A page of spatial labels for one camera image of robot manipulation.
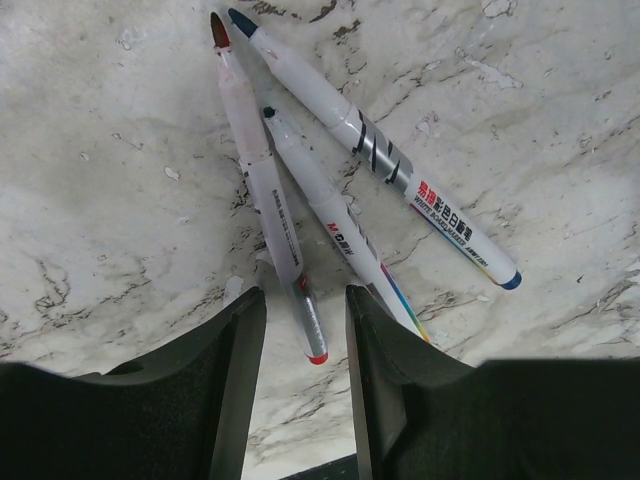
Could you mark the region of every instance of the blue end cap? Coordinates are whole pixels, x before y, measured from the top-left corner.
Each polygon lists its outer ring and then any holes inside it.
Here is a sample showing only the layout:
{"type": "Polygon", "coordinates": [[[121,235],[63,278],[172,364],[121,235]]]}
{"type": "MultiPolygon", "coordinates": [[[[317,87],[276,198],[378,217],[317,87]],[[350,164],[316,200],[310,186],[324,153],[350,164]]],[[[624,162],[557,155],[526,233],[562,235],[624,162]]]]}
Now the blue end cap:
{"type": "Polygon", "coordinates": [[[240,29],[242,33],[244,33],[247,38],[251,38],[251,35],[258,29],[258,26],[237,11],[235,8],[229,9],[229,16],[231,17],[231,21],[235,23],[236,27],[240,29]]]}
{"type": "Polygon", "coordinates": [[[511,280],[509,280],[507,283],[503,283],[500,286],[505,290],[513,290],[521,283],[522,283],[522,275],[520,275],[520,272],[516,271],[516,275],[511,280]]]}

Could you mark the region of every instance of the black strip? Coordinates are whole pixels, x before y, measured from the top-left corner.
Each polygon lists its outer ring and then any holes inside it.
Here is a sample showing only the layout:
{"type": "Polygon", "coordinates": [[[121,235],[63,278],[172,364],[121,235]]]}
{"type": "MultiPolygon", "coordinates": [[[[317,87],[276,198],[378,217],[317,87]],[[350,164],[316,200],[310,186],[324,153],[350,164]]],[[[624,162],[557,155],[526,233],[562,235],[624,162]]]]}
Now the black strip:
{"type": "Polygon", "coordinates": [[[376,171],[376,162],[378,160],[378,145],[377,145],[377,141],[378,141],[378,138],[374,135],[373,136],[373,149],[371,150],[371,171],[372,172],[376,171]]]}
{"type": "Polygon", "coordinates": [[[400,170],[400,160],[398,160],[398,163],[396,163],[396,168],[393,169],[393,173],[391,174],[391,178],[389,178],[388,180],[385,180],[385,183],[389,184],[389,183],[393,183],[396,181],[396,177],[398,176],[398,170],[400,170]]]}
{"type": "Polygon", "coordinates": [[[364,123],[364,116],[360,110],[358,110],[358,117],[360,117],[360,121],[362,122],[362,128],[360,129],[360,140],[358,141],[358,146],[351,150],[351,153],[354,155],[357,152],[362,151],[362,147],[364,147],[364,137],[367,135],[367,125],[364,123]]]}

